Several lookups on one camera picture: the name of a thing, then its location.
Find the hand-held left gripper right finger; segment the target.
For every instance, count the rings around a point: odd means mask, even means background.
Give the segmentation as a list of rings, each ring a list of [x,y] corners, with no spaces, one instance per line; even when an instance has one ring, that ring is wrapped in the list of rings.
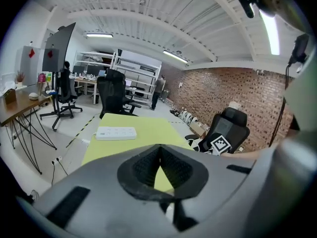
[[[168,238],[256,238],[258,222],[252,212],[258,193],[246,187],[254,161],[216,157],[173,145],[162,145],[168,153],[180,154],[192,174],[175,190],[175,224]]]

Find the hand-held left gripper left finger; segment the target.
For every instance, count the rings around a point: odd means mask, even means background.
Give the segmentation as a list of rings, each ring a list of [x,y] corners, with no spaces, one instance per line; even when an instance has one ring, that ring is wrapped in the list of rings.
[[[47,190],[33,219],[51,237],[170,238],[177,229],[158,202],[135,199],[117,179],[119,166],[152,145],[93,160]]]

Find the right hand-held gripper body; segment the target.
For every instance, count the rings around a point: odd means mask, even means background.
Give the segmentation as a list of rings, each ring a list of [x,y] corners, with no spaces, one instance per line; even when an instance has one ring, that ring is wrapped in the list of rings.
[[[220,156],[223,153],[228,153],[231,149],[231,144],[220,133],[211,134],[205,141],[205,153],[215,156]]]

